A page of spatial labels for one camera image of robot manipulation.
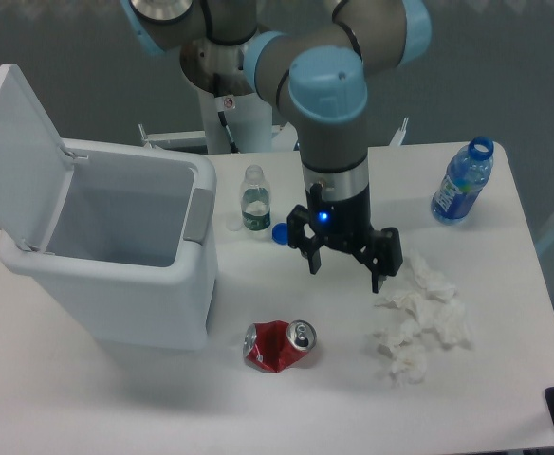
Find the blue water bottle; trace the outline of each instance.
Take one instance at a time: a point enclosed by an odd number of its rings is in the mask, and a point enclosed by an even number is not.
[[[475,199],[488,183],[494,163],[493,153],[492,141],[479,136],[452,158],[431,203],[437,220],[444,225],[454,225],[465,219]]]

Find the open lid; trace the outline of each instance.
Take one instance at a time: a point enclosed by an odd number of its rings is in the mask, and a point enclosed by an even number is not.
[[[23,250],[44,252],[74,160],[20,68],[0,67],[0,227]]]

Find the red soda can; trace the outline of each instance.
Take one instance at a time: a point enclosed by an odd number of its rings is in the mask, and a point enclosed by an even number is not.
[[[317,334],[311,324],[282,320],[252,324],[243,343],[243,357],[268,372],[278,373],[313,349]]]

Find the white tissue paper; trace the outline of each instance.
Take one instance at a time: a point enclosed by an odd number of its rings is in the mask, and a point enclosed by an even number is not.
[[[422,332],[433,332],[444,348],[471,346],[471,332],[465,321],[465,305],[454,299],[456,286],[446,276],[432,270],[417,251],[411,250],[408,264],[416,284],[422,289],[398,289],[384,293],[376,306],[397,308],[412,318],[398,327],[378,334],[379,350],[391,357],[391,376],[396,384],[421,382],[427,371],[425,347],[420,344]]]
[[[422,329],[430,329],[434,325],[434,303],[416,291],[398,290],[385,295],[381,302],[408,311]]]
[[[456,286],[443,273],[431,269],[414,249],[410,250],[410,266],[416,283],[426,291],[428,298],[448,301],[456,294]]]
[[[465,305],[458,299],[444,303],[436,312],[434,327],[442,344],[471,344],[471,332],[465,321]]]
[[[397,349],[391,363],[391,376],[401,386],[422,382],[427,372],[427,354],[422,344],[408,344]]]
[[[420,325],[414,319],[406,319],[396,329],[389,328],[379,334],[379,347],[393,356],[402,344],[411,343],[420,332]]]

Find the gray floor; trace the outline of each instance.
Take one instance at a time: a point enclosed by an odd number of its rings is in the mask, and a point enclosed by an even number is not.
[[[554,0],[425,3],[434,25],[425,57],[369,81],[370,143],[388,143],[406,116],[406,143],[493,137],[535,235],[554,210]],[[329,20],[320,1],[259,5],[284,31]],[[201,129],[177,52],[144,54],[118,0],[0,0],[6,62],[22,67],[63,137],[138,144],[140,122],[154,133]],[[554,246],[541,263],[554,305]]]

